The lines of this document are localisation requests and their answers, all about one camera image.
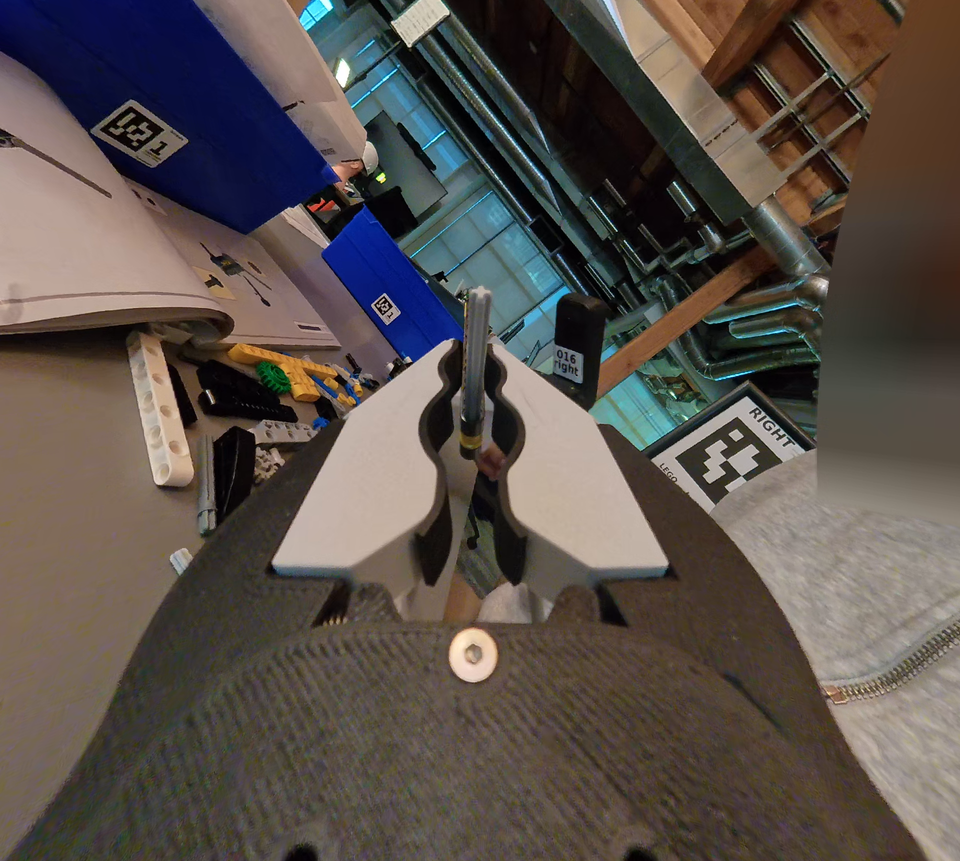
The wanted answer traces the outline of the rectangular silver ventilation duct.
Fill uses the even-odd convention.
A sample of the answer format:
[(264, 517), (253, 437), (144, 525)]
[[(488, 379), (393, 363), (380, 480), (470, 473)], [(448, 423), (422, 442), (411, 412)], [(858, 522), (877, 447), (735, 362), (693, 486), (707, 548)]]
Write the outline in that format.
[(768, 155), (643, 0), (543, 0), (725, 222), (792, 224)]

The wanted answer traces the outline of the large display screen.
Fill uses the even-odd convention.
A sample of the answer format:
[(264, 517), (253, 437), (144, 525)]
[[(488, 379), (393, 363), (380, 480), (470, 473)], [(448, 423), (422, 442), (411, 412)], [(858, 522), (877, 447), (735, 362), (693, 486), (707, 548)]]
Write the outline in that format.
[(376, 150), (377, 170), (367, 182), (372, 196), (398, 188), (415, 217), (437, 207), (448, 189), (436, 176), (433, 162), (412, 135), (386, 112), (379, 112), (365, 125), (366, 139)]

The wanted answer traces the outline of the blue storage bin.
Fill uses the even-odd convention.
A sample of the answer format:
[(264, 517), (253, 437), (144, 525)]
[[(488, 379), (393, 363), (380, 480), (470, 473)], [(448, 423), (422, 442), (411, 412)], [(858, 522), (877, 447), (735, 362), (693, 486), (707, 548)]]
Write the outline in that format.
[(417, 361), (442, 342), (464, 338), (462, 316), (451, 312), (369, 208), (361, 208), (321, 256), (399, 357)]
[(234, 231), (337, 181), (193, 0), (2, 0), (1, 39), (122, 175)]

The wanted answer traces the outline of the white hanging sign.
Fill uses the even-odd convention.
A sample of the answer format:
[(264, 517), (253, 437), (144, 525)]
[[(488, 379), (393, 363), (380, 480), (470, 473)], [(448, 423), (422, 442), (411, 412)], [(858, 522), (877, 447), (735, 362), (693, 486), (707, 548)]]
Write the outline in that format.
[(444, 0), (414, 0), (391, 20), (390, 27), (410, 50), (449, 18), (450, 8)]

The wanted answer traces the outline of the lego instruction booklet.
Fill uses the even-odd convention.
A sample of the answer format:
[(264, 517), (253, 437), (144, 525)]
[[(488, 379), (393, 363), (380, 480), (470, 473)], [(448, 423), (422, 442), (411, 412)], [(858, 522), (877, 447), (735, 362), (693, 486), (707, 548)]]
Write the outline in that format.
[(204, 347), (340, 347), (261, 243), (126, 179), (6, 55), (1, 123), (2, 336), (151, 324)]

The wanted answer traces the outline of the silver round duct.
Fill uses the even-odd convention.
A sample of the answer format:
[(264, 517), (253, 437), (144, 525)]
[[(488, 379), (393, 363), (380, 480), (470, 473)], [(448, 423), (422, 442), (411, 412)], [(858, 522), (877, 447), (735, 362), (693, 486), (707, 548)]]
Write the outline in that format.
[(654, 281), (664, 314), (638, 335), (638, 363), (672, 343), (713, 381), (819, 363), (828, 262), (807, 232), (771, 204), (755, 209), (748, 228), (757, 247), (702, 287), (680, 295), (674, 277)]

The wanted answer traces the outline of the white paper sheet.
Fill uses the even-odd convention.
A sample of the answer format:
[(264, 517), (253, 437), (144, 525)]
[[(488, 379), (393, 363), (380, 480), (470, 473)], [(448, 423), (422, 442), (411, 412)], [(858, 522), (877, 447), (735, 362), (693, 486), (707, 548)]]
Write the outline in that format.
[(312, 214), (303, 205), (298, 204), (284, 209), (279, 217), (290, 227), (299, 231), (304, 237), (318, 245), (322, 250), (325, 250), (330, 245), (328, 236), (322, 231), (317, 220), (313, 218)]

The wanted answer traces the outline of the pile of loose lego pieces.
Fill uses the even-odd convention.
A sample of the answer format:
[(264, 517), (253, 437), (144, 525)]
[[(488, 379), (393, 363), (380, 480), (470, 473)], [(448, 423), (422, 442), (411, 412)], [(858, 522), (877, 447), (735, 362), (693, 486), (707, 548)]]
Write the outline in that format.
[(283, 465), (283, 449), (309, 444), (378, 388), (352, 356), (346, 371), (240, 343), (229, 357), (254, 375), (184, 353), (196, 368), (192, 398), (159, 337), (135, 330), (126, 351), (152, 480), (161, 488), (197, 485), (203, 537)]

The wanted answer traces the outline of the metal conduit pipes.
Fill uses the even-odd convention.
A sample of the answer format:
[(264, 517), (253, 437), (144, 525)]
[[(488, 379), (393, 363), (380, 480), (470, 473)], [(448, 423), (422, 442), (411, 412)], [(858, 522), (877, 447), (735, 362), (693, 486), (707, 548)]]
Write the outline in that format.
[[(390, 22), (415, 0), (376, 0)], [(564, 283), (609, 303), (618, 283), (630, 279), (619, 254), (610, 255), (595, 229), (600, 218), (581, 184), (555, 158), (541, 124), (486, 50), (452, 8), (450, 17), (405, 51), (419, 56), (431, 80), (418, 78), (424, 98), (445, 118), (448, 130), (468, 151), (502, 200), (528, 229), (541, 222), (539, 242)]]

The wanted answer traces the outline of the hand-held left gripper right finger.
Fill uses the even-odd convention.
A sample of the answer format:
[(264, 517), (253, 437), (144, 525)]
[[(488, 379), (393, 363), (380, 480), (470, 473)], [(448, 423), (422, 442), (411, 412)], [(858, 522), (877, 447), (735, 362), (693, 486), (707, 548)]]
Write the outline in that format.
[(570, 587), (664, 577), (668, 557), (596, 421), (504, 346), (487, 350), (503, 577), (551, 603)]

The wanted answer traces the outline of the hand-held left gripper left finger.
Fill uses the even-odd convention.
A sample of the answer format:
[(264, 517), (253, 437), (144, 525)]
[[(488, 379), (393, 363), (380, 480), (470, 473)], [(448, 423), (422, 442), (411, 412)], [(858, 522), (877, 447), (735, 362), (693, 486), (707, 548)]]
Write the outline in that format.
[(444, 617), (462, 542), (461, 369), (461, 341), (445, 340), (350, 412), (276, 574), (377, 584), (405, 619)]

